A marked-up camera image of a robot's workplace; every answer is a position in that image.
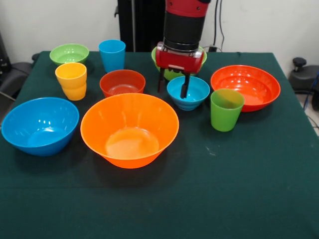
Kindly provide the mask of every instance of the orange bowl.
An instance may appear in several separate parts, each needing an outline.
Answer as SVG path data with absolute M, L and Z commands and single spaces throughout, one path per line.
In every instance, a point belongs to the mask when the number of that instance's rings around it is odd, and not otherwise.
M 252 66 L 232 65 L 220 68 L 210 79 L 213 90 L 228 88 L 245 98 L 242 112 L 258 111 L 280 95 L 280 84 L 268 72 Z
M 144 76 L 132 70 L 117 70 L 105 74 L 100 80 L 100 88 L 105 97 L 123 93 L 143 93 Z
M 165 101 L 126 93 L 92 106 L 81 122 L 86 145 L 121 168 L 140 168 L 156 159 L 176 138 L 179 121 Z

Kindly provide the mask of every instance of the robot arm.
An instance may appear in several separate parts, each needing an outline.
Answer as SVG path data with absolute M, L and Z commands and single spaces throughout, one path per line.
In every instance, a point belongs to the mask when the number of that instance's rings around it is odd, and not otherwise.
M 185 75 L 181 98 L 187 96 L 190 74 L 199 72 L 203 59 L 198 47 L 210 1 L 166 0 L 164 39 L 156 49 L 159 91 L 164 85 L 164 70 L 169 69 Z

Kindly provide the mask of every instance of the black chair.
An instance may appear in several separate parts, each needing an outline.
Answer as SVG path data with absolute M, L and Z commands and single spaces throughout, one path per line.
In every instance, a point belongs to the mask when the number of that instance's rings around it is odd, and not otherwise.
M 31 73 L 32 66 L 27 62 L 11 64 L 0 33 L 0 123 Z

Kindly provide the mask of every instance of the large orange bowl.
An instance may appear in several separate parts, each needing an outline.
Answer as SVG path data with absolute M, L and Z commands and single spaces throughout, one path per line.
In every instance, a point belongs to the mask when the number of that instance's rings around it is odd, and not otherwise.
M 245 98 L 242 112 L 258 111 L 280 95 L 280 84 L 268 72 L 252 66 L 232 65 L 220 68 L 210 79 L 213 90 L 228 88 Z
M 86 145 L 121 168 L 148 165 L 176 138 L 179 121 L 165 101 L 127 93 L 99 101 L 84 115 Z

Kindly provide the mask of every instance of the large blue bowl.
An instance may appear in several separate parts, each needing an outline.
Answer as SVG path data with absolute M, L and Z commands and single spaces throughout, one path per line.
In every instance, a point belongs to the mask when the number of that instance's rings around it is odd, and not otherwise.
M 14 108 L 3 120 L 3 137 L 23 152 L 50 156 L 70 141 L 79 111 L 61 98 L 39 98 Z

